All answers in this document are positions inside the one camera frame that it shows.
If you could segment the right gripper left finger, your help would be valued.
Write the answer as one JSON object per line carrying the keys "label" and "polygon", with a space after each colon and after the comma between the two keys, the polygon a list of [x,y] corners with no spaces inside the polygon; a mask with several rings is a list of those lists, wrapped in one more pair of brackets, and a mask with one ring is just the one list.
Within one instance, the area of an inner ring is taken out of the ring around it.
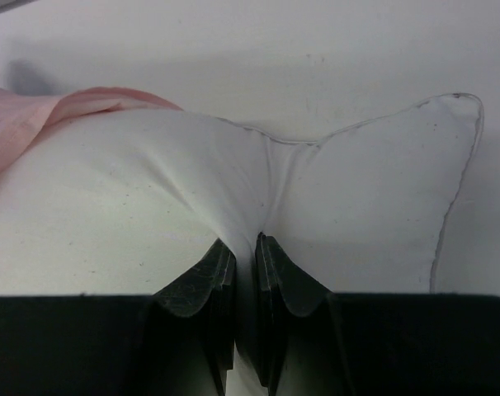
{"label": "right gripper left finger", "polygon": [[0,297],[0,395],[223,395],[236,261],[220,241],[154,295]]}

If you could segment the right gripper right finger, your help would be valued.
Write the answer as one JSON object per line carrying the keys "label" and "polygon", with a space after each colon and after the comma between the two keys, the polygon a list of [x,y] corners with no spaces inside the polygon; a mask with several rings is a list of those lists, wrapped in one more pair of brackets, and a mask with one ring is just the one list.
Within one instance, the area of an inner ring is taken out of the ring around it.
{"label": "right gripper right finger", "polygon": [[500,297],[335,293],[265,234],[254,277],[271,395],[500,395]]}

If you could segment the white pillow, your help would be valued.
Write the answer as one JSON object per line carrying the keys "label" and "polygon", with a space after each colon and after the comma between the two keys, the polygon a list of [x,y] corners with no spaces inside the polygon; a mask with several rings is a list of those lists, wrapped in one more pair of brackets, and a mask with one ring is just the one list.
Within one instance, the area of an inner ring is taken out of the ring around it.
{"label": "white pillow", "polygon": [[221,240],[256,394],[257,236],[330,290],[429,292],[483,121],[464,93],[295,140],[184,111],[62,121],[0,173],[0,295],[147,294]]}

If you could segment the pink blue pillowcase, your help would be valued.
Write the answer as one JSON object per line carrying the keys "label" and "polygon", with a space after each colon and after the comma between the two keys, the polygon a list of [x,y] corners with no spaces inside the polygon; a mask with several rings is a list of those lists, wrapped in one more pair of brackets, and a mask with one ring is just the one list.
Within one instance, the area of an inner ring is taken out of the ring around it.
{"label": "pink blue pillowcase", "polygon": [[45,128],[101,112],[181,108],[154,94],[123,87],[93,87],[66,95],[23,96],[0,88],[0,173]]}

